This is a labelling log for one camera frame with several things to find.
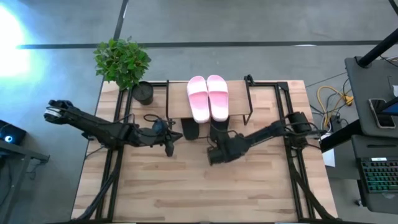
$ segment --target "concrete floor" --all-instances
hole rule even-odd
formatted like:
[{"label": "concrete floor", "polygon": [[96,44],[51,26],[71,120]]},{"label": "concrete floor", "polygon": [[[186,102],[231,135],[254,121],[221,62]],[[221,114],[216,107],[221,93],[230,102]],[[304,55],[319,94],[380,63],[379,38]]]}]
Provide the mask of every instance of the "concrete floor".
[{"label": "concrete floor", "polygon": [[[122,0],[0,2],[0,42],[12,44],[90,44],[114,35]],[[398,27],[387,0],[130,0],[121,37],[137,42],[381,40]],[[364,55],[374,46],[208,47],[147,49],[152,58],[146,80],[186,80],[220,74],[240,79],[304,80],[306,85],[345,71],[344,58]],[[70,126],[46,123],[51,99],[71,100],[94,113],[101,77],[94,74],[93,49],[12,50],[0,56],[0,119],[25,129],[25,145],[50,154],[50,162],[26,178],[10,223],[48,223],[70,218],[87,141]],[[384,56],[398,55],[398,47]],[[320,108],[322,85],[341,88],[340,75],[307,88]],[[325,90],[322,99],[330,94]],[[340,111],[349,122],[354,106]],[[314,115],[315,123],[321,117]],[[372,213],[353,204],[358,188],[350,180],[330,179],[339,217],[392,223],[398,215]]]}]

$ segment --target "wooden table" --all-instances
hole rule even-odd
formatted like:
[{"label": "wooden table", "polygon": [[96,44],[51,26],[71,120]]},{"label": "wooden table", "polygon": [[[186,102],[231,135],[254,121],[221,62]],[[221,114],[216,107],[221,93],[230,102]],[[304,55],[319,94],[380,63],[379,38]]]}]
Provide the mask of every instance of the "wooden table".
[{"label": "wooden table", "polygon": [[[303,111],[308,120],[312,121],[304,82],[287,82],[294,111]],[[279,119],[273,88],[255,87],[251,88],[250,92],[254,112],[248,125],[243,125],[242,116],[232,116],[229,122],[229,129],[245,135]],[[135,100],[132,102],[131,112],[136,116],[136,123],[141,126],[152,125],[143,120],[147,113],[165,117],[165,88],[155,88],[154,94],[154,102],[149,106],[142,106]],[[96,115],[112,121],[117,97],[118,87],[114,83],[104,83]],[[120,114],[120,117],[123,116],[124,108]],[[173,130],[182,132],[180,121],[176,122]],[[208,124],[201,124],[200,136],[206,136],[208,130]],[[164,147],[125,146],[113,221],[297,220],[282,137],[252,147],[245,156],[236,161],[214,166],[208,163],[207,147],[206,139],[187,141],[181,138],[175,142],[173,157],[167,157]],[[91,142],[87,153],[97,148],[99,144]],[[307,147],[303,156],[311,191],[326,210],[337,217],[321,152]],[[103,150],[85,161],[73,208],[73,218],[82,214],[98,193],[105,158],[106,150]],[[109,196],[110,191],[106,196],[105,209],[108,208]],[[307,217],[302,192],[300,198],[304,215]]]}]

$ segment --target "blue light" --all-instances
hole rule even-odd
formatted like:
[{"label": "blue light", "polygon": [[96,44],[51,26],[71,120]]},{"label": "blue light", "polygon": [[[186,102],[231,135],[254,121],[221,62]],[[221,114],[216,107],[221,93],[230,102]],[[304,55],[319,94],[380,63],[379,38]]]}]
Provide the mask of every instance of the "blue light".
[{"label": "blue light", "polygon": [[11,142],[11,141],[12,141],[12,137],[11,137],[11,136],[6,136],[6,137],[4,138],[4,140],[5,140],[6,142]]}]

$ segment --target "black speaker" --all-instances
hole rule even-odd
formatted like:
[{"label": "black speaker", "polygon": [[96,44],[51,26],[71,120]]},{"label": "black speaker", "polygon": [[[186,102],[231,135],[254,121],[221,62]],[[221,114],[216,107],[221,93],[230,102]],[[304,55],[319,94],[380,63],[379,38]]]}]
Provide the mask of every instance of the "black speaker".
[{"label": "black speaker", "polygon": [[20,146],[24,140],[26,131],[0,120],[0,139]]}]

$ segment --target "robotic arm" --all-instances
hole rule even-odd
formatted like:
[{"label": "robotic arm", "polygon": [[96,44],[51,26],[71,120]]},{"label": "robotic arm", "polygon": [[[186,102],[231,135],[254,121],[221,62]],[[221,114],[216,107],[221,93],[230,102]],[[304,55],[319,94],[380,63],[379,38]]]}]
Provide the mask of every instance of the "robotic arm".
[{"label": "robotic arm", "polygon": [[83,131],[83,137],[91,140],[95,137],[107,148],[125,144],[142,147],[165,145],[166,155],[171,157],[174,152],[174,142],[182,137],[169,129],[166,121],[156,115],[152,128],[139,128],[138,124],[109,122],[83,112],[67,100],[50,100],[44,118],[53,124],[69,124]]},{"label": "robotic arm", "polygon": [[284,120],[275,121],[270,126],[262,128],[248,136],[237,134],[231,138],[227,132],[218,131],[215,137],[217,147],[208,148],[207,155],[210,165],[222,162],[231,162],[245,155],[250,147],[262,143],[268,139],[278,136],[289,136],[292,147],[305,147],[308,142],[305,137],[309,134],[319,134],[312,131],[310,124],[304,113],[295,112],[287,115],[290,124],[285,124]]}]

